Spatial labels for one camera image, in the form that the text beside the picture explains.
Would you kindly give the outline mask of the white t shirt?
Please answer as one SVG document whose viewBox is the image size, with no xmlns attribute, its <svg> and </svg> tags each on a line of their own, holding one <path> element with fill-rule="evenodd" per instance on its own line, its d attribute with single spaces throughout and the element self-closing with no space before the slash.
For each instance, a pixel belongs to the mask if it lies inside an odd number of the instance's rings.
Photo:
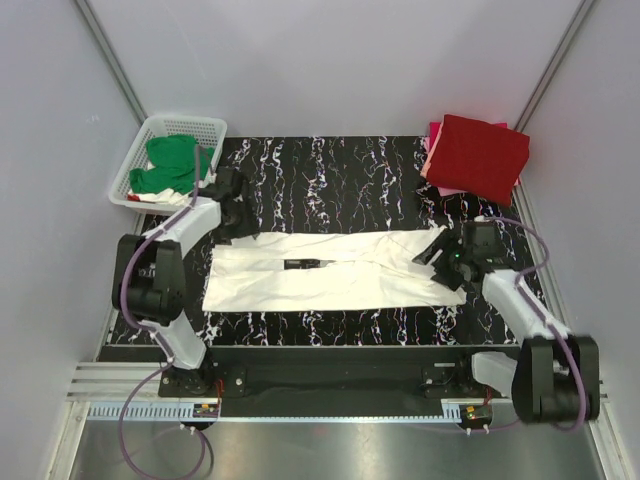
<svg viewBox="0 0 640 480">
<path fill-rule="evenodd" d="M 413 259 L 442 228 L 352 234 L 264 232 L 212 251 L 205 312 L 355 311 L 464 304 Z"/>
</svg>

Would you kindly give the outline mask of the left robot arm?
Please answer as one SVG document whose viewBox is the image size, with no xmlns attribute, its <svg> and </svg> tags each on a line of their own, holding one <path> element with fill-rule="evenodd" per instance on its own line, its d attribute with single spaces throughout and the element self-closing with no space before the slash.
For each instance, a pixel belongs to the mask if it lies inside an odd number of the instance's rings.
<svg viewBox="0 0 640 480">
<path fill-rule="evenodd" d="M 209 233 L 220 242 L 257 236 L 248 177 L 223 169 L 196 198 L 142 235 L 118 243 L 112 304 L 130 326 L 146 331 L 170 366 L 182 370 L 181 384 L 196 396 L 215 386 L 216 372 L 205 365 L 207 348 L 192 328 L 184 307 L 184 258 Z"/>
</svg>

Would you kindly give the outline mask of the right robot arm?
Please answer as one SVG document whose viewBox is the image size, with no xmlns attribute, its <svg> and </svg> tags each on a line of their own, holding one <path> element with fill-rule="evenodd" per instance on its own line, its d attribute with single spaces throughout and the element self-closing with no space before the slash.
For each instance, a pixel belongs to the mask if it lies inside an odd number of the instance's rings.
<svg viewBox="0 0 640 480">
<path fill-rule="evenodd" d="M 600 414 L 599 348 L 577 335 L 543 305 L 502 244 L 498 218 L 479 217 L 444 229 L 413 261 L 430 265 L 435 282 L 471 287 L 502 317 L 520 347 L 517 358 L 498 351 L 474 353 L 454 371 L 466 396 L 490 387 L 512 401 L 524 424 L 551 424 L 573 431 Z"/>
</svg>

